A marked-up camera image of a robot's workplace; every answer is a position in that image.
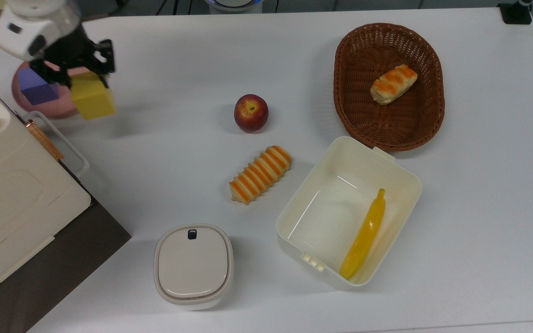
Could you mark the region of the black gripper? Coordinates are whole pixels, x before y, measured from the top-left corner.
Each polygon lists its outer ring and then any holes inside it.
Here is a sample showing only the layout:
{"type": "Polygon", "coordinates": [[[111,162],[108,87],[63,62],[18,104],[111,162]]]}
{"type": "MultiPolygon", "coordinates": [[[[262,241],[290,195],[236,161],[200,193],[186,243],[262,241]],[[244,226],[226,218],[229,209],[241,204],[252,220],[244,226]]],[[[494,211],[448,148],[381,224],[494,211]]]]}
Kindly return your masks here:
{"type": "Polygon", "coordinates": [[[30,68],[48,84],[71,88],[67,69],[86,67],[96,73],[104,88],[109,88],[107,78],[116,71],[112,40],[93,42],[82,25],[63,36],[44,51],[44,60],[30,61],[30,68]],[[57,65],[54,70],[47,62],[57,65]]]}

